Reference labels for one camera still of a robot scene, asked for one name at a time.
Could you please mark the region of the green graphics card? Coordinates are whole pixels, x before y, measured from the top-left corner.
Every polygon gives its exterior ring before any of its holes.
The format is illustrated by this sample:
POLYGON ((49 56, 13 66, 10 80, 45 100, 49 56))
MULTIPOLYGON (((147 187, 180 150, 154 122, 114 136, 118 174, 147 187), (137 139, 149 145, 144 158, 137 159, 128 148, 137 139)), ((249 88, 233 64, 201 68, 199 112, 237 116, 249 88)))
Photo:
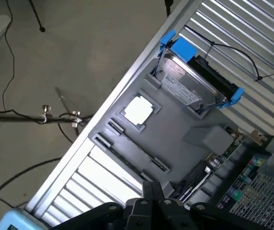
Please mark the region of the green graphics card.
POLYGON ((191 200, 199 190, 211 196, 242 158, 243 151, 240 150, 242 146, 250 141, 261 146, 267 141, 267 137, 257 130, 252 131, 249 135, 244 135, 227 128, 227 133, 230 134, 233 141, 226 151, 220 156, 210 153, 205 160, 199 161, 175 187, 171 198, 186 202, 191 200))

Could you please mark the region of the open PC case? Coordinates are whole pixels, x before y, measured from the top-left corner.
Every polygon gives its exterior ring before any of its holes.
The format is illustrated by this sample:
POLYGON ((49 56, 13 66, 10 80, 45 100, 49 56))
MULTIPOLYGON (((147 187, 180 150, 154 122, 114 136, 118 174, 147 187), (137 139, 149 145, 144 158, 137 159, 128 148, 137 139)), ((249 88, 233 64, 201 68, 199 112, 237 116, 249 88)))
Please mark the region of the open PC case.
POLYGON ((244 146, 208 203, 274 230, 274 136, 244 146))

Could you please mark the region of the grey parts rack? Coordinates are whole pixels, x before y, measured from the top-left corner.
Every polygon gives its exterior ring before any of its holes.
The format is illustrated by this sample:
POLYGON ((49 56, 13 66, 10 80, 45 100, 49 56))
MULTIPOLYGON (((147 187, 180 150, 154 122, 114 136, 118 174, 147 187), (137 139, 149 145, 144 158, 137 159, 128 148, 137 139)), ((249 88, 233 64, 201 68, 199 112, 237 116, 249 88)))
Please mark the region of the grey parts rack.
POLYGON ((159 182, 166 196, 210 153, 223 153, 231 145, 227 128, 238 126, 218 109, 198 116, 161 87, 151 60, 113 105, 89 137, 104 153, 138 181, 159 182), (124 109, 137 96, 153 104, 142 125, 125 118, 124 109))

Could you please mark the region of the silver CPU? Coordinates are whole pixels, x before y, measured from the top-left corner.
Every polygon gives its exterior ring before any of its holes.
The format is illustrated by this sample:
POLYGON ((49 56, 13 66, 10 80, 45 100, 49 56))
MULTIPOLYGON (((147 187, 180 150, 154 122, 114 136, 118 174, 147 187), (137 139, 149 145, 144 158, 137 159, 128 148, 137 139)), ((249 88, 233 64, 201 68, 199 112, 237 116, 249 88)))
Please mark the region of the silver CPU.
POLYGON ((124 109, 124 116, 132 124, 142 125, 153 112, 152 106, 146 98, 137 96, 124 109))

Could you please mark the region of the silver hard disk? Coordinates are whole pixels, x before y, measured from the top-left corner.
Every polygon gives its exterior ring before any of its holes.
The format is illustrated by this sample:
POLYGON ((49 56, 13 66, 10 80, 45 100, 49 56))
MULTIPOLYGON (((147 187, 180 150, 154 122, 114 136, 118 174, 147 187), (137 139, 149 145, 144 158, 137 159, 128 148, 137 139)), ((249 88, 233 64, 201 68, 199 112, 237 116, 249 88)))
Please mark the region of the silver hard disk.
POLYGON ((197 113, 228 102, 225 95, 167 48, 161 54, 156 78, 164 90, 197 113))

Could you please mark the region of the black stand pole with clamps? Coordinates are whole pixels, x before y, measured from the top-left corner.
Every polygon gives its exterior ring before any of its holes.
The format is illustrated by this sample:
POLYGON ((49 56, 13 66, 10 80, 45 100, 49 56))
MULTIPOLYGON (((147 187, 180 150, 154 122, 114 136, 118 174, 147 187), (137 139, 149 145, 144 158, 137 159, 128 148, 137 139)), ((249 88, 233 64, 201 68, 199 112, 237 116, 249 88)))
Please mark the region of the black stand pole with clamps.
POLYGON ((48 105, 43 106, 43 112, 40 115, 24 115, 14 109, 0 111, 1 123, 28 123, 34 122, 39 125, 45 124, 70 124, 72 127, 86 126, 93 115, 82 116, 79 111, 72 113, 63 113, 59 116, 53 116, 50 113, 51 107, 48 105))

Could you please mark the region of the blue disk caddy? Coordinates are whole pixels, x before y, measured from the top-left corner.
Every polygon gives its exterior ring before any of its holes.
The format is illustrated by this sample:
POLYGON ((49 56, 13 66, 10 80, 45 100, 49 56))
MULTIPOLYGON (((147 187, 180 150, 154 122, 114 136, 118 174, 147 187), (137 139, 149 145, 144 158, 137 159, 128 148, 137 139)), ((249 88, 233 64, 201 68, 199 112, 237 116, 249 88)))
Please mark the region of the blue disk caddy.
MULTIPOLYGON (((224 107, 230 107, 237 104, 244 93, 244 89, 228 81, 218 71, 212 68, 204 57, 197 54, 196 48, 192 46, 186 39, 184 39, 183 37, 178 37, 174 39, 174 36, 175 32, 170 31, 164 37, 161 38, 159 59, 164 49, 167 48, 171 50, 182 61, 184 61, 184 63, 188 64, 198 73, 200 73, 210 84, 212 84, 216 89, 218 89, 223 95, 227 97, 227 103, 224 103, 223 105, 214 108, 221 109, 224 107)), ((155 77, 157 66, 153 71, 155 77)))

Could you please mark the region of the black tripod leg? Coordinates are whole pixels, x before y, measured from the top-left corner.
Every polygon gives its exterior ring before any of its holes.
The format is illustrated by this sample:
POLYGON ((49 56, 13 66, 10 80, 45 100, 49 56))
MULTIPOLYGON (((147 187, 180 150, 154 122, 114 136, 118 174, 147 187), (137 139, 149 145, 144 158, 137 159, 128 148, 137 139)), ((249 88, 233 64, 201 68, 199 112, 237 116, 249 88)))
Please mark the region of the black tripod leg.
POLYGON ((36 8, 35 8, 35 5, 34 5, 34 3, 33 3, 32 0, 28 0, 28 1, 29 1, 30 5, 31 5, 31 8, 32 8, 32 10, 33 10, 33 12, 34 12, 34 15, 35 15, 35 17, 36 17, 36 20, 37 20, 37 22, 38 22, 39 30, 40 30, 40 32, 44 33, 44 32, 46 31, 46 29, 43 27, 43 25, 42 25, 42 23, 41 23, 41 21, 40 21, 40 19, 39 19, 37 10, 36 10, 36 8))
POLYGON ((174 0, 164 0, 165 8, 166 8, 166 14, 169 16, 171 14, 171 6, 174 3, 174 0))

